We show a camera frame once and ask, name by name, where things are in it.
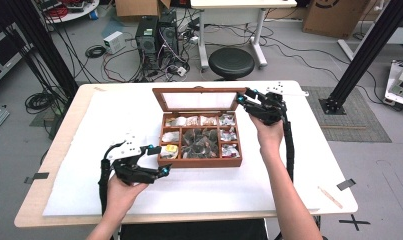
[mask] wooden box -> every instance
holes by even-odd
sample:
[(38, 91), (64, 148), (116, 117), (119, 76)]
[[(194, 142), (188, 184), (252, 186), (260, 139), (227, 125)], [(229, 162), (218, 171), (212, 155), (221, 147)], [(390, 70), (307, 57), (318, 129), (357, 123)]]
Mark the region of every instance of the wooden box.
[[(236, 94), (243, 94), (245, 90), (153, 88), (164, 112), (159, 165), (171, 163), (173, 168), (241, 166), (242, 151), (235, 115), (238, 103), (235, 100)], [(176, 152), (165, 152), (166, 149), (177, 149), (177, 156)]]

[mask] black stool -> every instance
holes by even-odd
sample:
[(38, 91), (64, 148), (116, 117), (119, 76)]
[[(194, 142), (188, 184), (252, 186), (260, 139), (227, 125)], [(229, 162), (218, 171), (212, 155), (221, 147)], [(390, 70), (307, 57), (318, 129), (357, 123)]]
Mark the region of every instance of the black stool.
[(253, 57), (239, 48), (221, 48), (210, 55), (208, 65), (222, 77), (215, 81), (234, 81), (250, 74), (255, 66)]

